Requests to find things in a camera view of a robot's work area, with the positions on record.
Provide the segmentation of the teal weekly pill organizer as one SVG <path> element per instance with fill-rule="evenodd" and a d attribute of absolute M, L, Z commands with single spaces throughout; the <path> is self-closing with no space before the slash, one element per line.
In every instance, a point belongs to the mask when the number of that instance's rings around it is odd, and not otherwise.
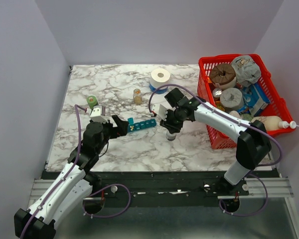
<path fill-rule="evenodd" d="M 147 129 L 147 128 L 152 128 L 157 125 L 155 119 L 148 119 L 145 121 L 134 122 L 133 118 L 128 118 L 128 123 L 129 123 L 128 133 Z"/>

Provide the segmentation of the white pill bottle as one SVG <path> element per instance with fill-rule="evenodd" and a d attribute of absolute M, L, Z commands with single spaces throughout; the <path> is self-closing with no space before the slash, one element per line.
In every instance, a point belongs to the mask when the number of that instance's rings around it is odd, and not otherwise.
<path fill-rule="evenodd" d="M 166 138 L 169 141 L 173 141 L 176 139 L 176 133 L 170 133 L 169 131 L 166 132 Z"/>

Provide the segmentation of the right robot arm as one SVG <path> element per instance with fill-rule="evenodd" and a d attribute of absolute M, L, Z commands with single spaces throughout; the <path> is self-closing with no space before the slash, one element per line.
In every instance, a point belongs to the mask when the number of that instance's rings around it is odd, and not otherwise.
<path fill-rule="evenodd" d="M 225 195 L 235 192 L 238 182 L 254 170 L 272 149 L 264 124 L 259 121 L 251 124 L 235 118 L 197 96 L 188 99 L 179 88 L 171 90 L 165 99 L 170 109 L 155 104 L 151 111 L 160 117 L 160 125 L 170 135 L 179 133 L 185 121 L 197 121 L 222 132 L 237 145 L 236 161 L 219 183 L 219 189 Z"/>

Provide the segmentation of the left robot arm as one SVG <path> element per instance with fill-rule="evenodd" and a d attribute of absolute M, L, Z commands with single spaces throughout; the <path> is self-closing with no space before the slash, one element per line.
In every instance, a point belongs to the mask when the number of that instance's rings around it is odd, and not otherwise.
<path fill-rule="evenodd" d="M 113 115 L 113 123 L 91 121 L 68 162 L 51 186 L 27 210 L 14 215 L 15 235 L 20 239 L 52 239 L 64 218 L 84 197 L 100 193 L 101 185 L 88 174 L 110 139 L 128 133 L 128 121 Z"/>

